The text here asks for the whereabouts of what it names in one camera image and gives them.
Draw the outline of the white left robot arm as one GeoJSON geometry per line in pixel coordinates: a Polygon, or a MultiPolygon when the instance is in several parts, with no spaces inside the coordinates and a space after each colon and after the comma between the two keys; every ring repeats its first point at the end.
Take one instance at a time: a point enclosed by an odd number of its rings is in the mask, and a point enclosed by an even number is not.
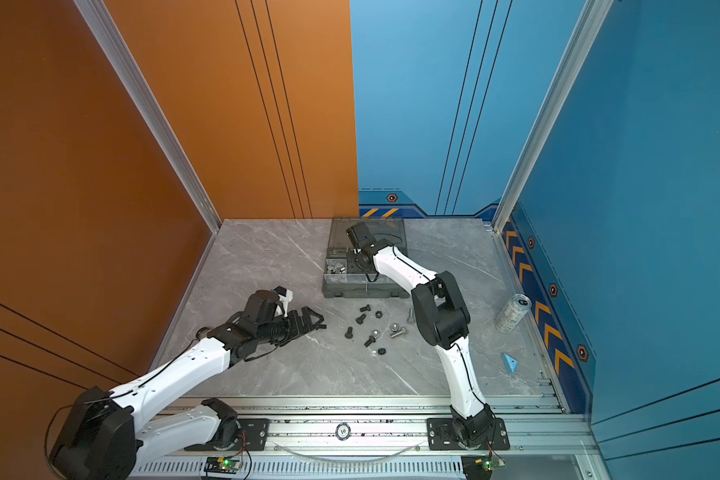
{"type": "Polygon", "coordinates": [[[167,363],[109,390],[84,391],[68,405],[56,440],[44,442],[49,470],[60,479],[125,479],[134,469],[187,447],[244,449],[238,414],[219,398],[186,413],[160,414],[204,381],[259,359],[259,346],[278,349],[324,328],[323,316],[313,309],[290,309],[292,298],[284,287],[258,290],[243,310],[200,330],[167,363]]]}

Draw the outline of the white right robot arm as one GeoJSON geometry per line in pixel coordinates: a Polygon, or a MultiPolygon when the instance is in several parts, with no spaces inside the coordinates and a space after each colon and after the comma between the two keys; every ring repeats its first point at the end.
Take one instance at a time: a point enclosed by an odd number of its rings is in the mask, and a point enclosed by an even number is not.
{"type": "Polygon", "coordinates": [[[417,329],[435,348],[446,375],[457,441],[467,449],[508,450],[506,427],[483,395],[471,360],[471,316],[454,275],[417,264],[390,241],[374,236],[363,222],[346,233],[365,274],[385,276],[409,293],[417,329]]]}

